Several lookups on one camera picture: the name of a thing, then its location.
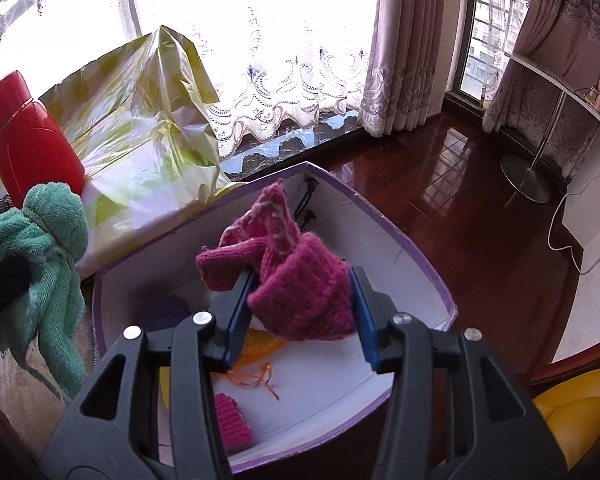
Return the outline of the green towel cloth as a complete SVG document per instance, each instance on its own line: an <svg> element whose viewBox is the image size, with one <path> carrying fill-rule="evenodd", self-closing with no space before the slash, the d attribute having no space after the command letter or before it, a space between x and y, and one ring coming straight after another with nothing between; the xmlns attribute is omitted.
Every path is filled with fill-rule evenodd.
<svg viewBox="0 0 600 480"><path fill-rule="evenodd" d="M41 380L27 363L30 343L36 341L65 401L78 394L87 376L73 342L85 309L74 266L87 245L82 200L68 184L37 184L20 208L0 214L0 263L25 258L32 276L28 292L0 314L0 351L10 352L20 367Z"/></svg>

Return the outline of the magenta knitted mitten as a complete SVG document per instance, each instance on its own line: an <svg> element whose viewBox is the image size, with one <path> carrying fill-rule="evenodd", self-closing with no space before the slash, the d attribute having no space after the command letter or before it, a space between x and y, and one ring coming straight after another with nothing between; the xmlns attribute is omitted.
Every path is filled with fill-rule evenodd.
<svg viewBox="0 0 600 480"><path fill-rule="evenodd" d="M288 341L335 341L355 332L350 266L294 221L282 182L267 186L196 257L208 289L227 292L247 268L259 285L247 298L263 327Z"/></svg>
<svg viewBox="0 0 600 480"><path fill-rule="evenodd" d="M234 453L253 445L253 430L239 411L237 402L219 393L214 398L214 406L224 450Z"/></svg>

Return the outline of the purple knitted hat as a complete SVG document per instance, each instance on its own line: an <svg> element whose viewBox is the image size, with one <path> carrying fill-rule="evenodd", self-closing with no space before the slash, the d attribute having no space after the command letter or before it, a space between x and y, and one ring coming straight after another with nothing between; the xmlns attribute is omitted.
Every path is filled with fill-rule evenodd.
<svg viewBox="0 0 600 480"><path fill-rule="evenodd" d="M138 312L138 324L148 332L172 328L189 316L186 301L175 294L148 300Z"/></svg>

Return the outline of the magenta knitted mitten in box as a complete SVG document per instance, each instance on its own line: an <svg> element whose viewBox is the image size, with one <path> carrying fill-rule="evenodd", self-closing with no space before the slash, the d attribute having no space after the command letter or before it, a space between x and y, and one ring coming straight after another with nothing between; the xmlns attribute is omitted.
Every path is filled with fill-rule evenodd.
<svg viewBox="0 0 600 480"><path fill-rule="evenodd" d="M239 411L237 402L219 393L214 398L214 406L224 450L234 453L253 445L253 430Z"/></svg>

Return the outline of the yellow cushion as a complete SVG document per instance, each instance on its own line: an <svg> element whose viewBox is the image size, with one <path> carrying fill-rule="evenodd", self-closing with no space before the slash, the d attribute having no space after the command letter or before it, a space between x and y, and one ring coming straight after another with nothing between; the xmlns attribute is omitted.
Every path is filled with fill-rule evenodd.
<svg viewBox="0 0 600 480"><path fill-rule="evenodd" d="M569 470L600 442L600 368L549 388L533 403L557 441Z"/></svg>

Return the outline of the orange yellow cloth in box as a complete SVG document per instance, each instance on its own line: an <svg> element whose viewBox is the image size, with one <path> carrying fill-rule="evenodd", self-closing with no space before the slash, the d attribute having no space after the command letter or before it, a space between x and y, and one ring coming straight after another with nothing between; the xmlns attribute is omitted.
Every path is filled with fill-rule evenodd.
<svg viewBox="0 0 600 480"><path fill-rule="evenodd" d="M228 379L238 386L262 386L272 394L276 401L279 401L279 395L271 387L273 367L268 359L285 346L286 341L270 334L266 330L249 327L244 348L242 348L242 354L234 367L227 373ZM245 372L247 366L256 363L261 363L260 370L257 373Z"/></svg>

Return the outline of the red thermos jug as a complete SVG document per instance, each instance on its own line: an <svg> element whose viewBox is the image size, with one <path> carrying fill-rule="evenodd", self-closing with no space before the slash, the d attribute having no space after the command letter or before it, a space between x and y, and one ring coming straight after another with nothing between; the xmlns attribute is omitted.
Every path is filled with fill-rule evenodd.
<svg viewBox="0 0 600 480"><path fill-rule="evenodd" d="M85 182L78 155L18 70L0 80L0 179L18 208L35 185L60 182L81 194Z"/></svg>

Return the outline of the yellow checkered plastic tablecloth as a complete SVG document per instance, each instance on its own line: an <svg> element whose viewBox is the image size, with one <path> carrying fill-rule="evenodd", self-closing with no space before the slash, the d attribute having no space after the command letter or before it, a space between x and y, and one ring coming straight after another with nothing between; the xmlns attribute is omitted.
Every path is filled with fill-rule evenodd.
<svg viewBox="0 0 600 480"><path fill-rule="evenodd" d="M195 45L166 26L40 97L85 169L84 278L233 191L210 125L218 97Z"/></svg>

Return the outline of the white round standing table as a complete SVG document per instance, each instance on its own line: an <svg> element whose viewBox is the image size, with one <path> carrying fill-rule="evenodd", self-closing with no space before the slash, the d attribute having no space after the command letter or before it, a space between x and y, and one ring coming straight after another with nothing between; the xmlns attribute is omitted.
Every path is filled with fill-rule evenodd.
<svg viewBox="0 0 600 480"><path fill-rule="evenodd" d="M532 62L528 58L518 54L506 53L506 56L526 70L530 70L530 72L534 73L536 76L540 76L559 90L558 100L552 111L552 116L550 116L550 121L548 122L532 161L528 162L528 160L514 155L505 156L501 160L502 173L517 193L524 196L527 200L531 200L532 203L546 204L550 200L550 187L536 171L536 166L538 166L547 143L556 130L558 119L562 116L562 109L564 108L566 99L578 103L580 107L594 117L599 124L600 112L583 96L580 96L579 93L571 90L560 78L540 64Z"/></svg>

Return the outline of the right pink floral curtain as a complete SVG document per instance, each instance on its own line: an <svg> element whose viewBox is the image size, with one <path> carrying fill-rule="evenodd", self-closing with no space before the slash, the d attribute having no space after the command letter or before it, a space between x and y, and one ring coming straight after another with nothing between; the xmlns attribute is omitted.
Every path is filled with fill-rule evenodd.
<svg viewBox="0 0 600 480"><path fill-rule="evenodd" d="M376 138L427 119L444 0L377 0L358 124Z"/></svg>

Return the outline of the white sheer lace curtain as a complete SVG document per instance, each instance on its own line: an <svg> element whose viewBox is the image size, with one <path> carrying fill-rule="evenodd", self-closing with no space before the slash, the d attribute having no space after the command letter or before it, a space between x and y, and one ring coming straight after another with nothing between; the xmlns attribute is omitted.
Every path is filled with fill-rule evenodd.
<svg viewBox="0 0 600 480"><path fill-rule="evenodd" d="M0 0L0 79L40 96L104 54L169 27L190 40L218 102L223 157L282 122L360 104L377 0Z"/></svg>

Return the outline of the far pink curtain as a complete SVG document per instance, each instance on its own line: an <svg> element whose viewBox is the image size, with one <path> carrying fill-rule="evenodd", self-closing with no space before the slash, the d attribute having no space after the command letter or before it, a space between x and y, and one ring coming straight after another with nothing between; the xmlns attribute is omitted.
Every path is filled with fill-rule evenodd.
<svg viewBox="0 0 600 480"><path fill-rule="evenodd" d="M600 79L600 0L530 0L514 52L574 90L595 86ZM558 94L548 81L510 62L482 128L486 132L513 128L537 146Z"/></svg>

